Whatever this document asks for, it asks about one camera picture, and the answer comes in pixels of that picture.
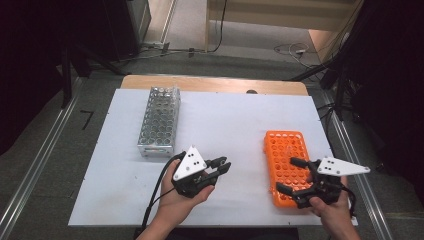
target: white table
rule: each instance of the white table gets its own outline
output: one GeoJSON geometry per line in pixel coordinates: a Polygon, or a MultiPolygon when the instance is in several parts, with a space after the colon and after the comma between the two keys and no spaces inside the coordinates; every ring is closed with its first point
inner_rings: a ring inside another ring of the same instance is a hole
{"type": "MultiPolygon", "coordinates": [[[[116,90],[70,226],[140,226],[167,161],[142,158],[137,148],[148,93],[116,90]]],[[[321,224],[308,209],[274,207],[263,153],[267,130],[296,130],[311,159],[332,156],[311,97],[182,91],[181,99],[176,149],[194,144],[204,159],[226,156],[232,163],[182,226],[321,224]]]]}

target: gray floor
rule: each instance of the gray floor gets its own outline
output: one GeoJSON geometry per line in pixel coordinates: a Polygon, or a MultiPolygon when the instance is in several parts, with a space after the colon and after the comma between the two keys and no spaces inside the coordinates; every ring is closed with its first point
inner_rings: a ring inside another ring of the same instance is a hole
{"type": "MultiPolygon", "coordinates": [[[[296,76],[304,71],[302,66],[280,62],[231,58],[224,56],[196,55],[188,58],[176,54],[162,58],[134,60],[121,63],[120,67],[134,74],[176,74],[193,76],[238,77],[249,79],[279,80],[296,76]]],[[[91,154],[102,128],[110,101],[122,76],[104,69],[93,72],[84,79],[79,98],[54,146],[51,155],[19,216],[9,239],[131,239],[133,228],[70,228],[67,222],[87,169],[91,154]],[[87,114],[94,111],[87,128],[82,130],[87,114]]],[[[308,92],[317,106],[324,104],[323,91],[314,79],[305,79],[308,92]]],[[[53,98],[33,120],[16,144],[0,157],[0,199],[5,208],[31,162],[35,158],[50,127],[59,114],[61,93],[53,98]]],[[[370,167],[379,162],[375,157],[367,134],[360,124],[349,120],[346,126],[361,161],[370,167]]],[[[330,129],[330,141],[335,154],[344,158],[345,153],[337,135],[330,129]]],[[[393,239],[421,239],[423,208],[412,186],[399,176],[372,171],[367,175],[372,188],[386,214],[393,239]]],[[[361,200],[355,179],[350,186],[360,199],[357,204],[359,227],[363,239],[377,239],[367,209],[361,200]]],[[[301,239],[326,239],[321,227],[299,227],[301,239]]]]}

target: desk leg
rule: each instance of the desk leg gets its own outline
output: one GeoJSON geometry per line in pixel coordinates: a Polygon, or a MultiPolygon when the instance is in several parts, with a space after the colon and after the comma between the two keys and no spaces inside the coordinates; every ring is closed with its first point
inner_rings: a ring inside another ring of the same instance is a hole
{"type": "Polygon", "coordinates": [[[206,23],[205,23],[205,52],[208,52],[208,46],[209,46],[209,12],[210,12],[210,0],[207,0],[206,23]]]}

